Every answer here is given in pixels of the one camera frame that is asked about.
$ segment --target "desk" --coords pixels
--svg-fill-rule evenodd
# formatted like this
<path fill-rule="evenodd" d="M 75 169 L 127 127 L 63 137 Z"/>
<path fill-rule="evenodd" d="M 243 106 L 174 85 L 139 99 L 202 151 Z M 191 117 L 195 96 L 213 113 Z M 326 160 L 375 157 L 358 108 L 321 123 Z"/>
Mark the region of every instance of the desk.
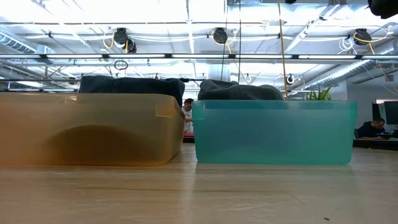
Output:
<path fill-rule="evenodd" d="M 350 166 L 197 164 L 0 169 L 0 223 L 385 224 L 398 220 L 398 152 Z"/>
<path fill-rule="evenodd" d="M 354 139 L 354 147 L 398 151 L 398 140 Z"/>

